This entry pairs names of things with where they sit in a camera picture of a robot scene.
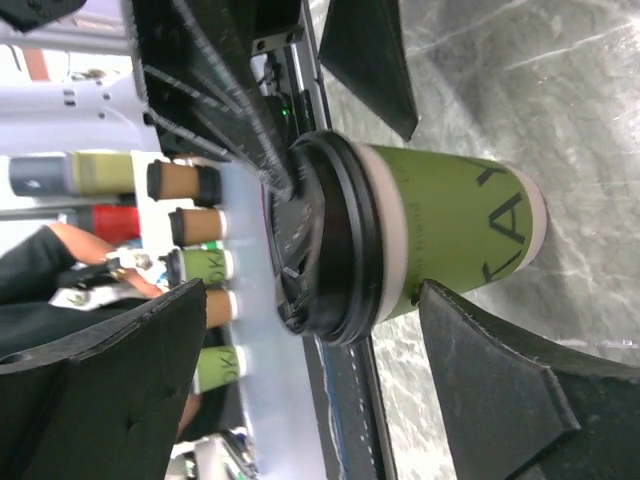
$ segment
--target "red cup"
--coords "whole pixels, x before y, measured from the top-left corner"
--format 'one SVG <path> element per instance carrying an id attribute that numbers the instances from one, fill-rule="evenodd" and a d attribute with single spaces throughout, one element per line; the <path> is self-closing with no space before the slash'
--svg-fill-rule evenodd
<path id="1" fill-rule="evenodd" d="M 136 207 L 93 205 L 75 210 L 69 223 L 93 233 L 112 245 L 120 245 L 140 237 L 140 217 Z"/>

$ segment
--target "marble floor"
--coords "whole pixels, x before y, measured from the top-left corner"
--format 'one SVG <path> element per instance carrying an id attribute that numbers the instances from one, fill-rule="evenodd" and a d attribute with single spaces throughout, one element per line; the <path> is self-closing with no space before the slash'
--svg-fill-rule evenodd
<path id="1" fill-rule="evenodd" d="M 640 365 L 640 2 L 400 4 L 420 113 L 408 145 L 516 165 L 548 203 L 538 259 L 469 298 L 540 335 Z M 310 5 L 320 37 L 327 1 Z M 403 145 L 325 80 L 336 130 Z M 416 316 L 378 327 L 375 344 L 400 478 L 454 479 Z"/>

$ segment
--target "black foam pad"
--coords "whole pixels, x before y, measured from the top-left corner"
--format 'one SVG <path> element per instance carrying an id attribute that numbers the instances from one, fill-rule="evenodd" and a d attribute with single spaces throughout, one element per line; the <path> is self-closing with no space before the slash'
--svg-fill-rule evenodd
<path id="1" fill-rule="evenodd" d="M 87 0 L 3 0 L 0 19 L 16 30 L 27 33 L 71 15 Z"/>
<path id="2" fill-rule="evenodd" d="M 319 58 L 387 125 L 405 140 L 411 138 L 418 110 L 404 54 L 398 0 L 331 0 Z"/>
<path id="3" fill-rule="evenodd" d="M 5 358 L 0 478 L 164 478 L 206 330 L 205 298 L 193 281 Z"/>
<path id="4" fill-rule="evenodd" d="M 632 478 L 640 369 L 517 327 L 436 282 L 420 321 L 459 480 Z"/>

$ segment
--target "green paper cup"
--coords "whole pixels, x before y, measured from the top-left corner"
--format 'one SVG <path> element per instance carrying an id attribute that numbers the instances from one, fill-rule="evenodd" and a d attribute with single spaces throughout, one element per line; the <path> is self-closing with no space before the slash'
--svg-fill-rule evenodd
<path id="1" fill-rule="evenodd" d="M 306 315 L 285 325 L 330 344 L 362 340 L 407 313 L 425 279 L 463 293 L 524 268 L 547 213 L 523 173 L 491 160 L 301 137 L 325 201 L 322 248 Z"/>
<path id="2" fill-rule="evenodd" d="M 425 278 L 464 293 L 527 266 L 547 212 L 522 172 L 491 160 L 353 146 L 381 221 L 384 278 L 378 321 L 405 314 Z"/>
<path id="3" fill-rule="evenodd" d="M 204 393 L 238 381 L 247 371 L 240 347 L 210 347 L 200 351 L 192 393 Z"/>
<path id="4" fill-rule="evenodd" d="M 163 260 L 170 288 L 195 278 L 219 285 L 233 277 L 233 257 L 227 250 L 173 250 Z"/>

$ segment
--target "cup lid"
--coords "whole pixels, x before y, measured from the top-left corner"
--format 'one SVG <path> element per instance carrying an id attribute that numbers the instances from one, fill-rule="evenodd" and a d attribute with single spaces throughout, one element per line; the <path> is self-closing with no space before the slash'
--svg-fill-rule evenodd
<path id="1" fill-rule="evenodd" d="M 338 134 L 306 134 L 292 148 L 305 184 L 289 202 L 271 197 L 267 206 L 279 313 L 293 333 L 355 343 L 376 323 L 384 280 L 373 192 Z"/>
<path id="2" fill-rule="evenodd" d="M 178 207 L 175 212 L 169 213 L 169 223 L 173 244 L 176 247 L 184 247 L 184 210 Z"/>
<path id="3" fill-rule="evenodd" d="M 155 200 L 160 200 L 160 193 L 162 192 L 162 162 L 161 160 L 154 160 L 147 165 L 147 195 Z"/>

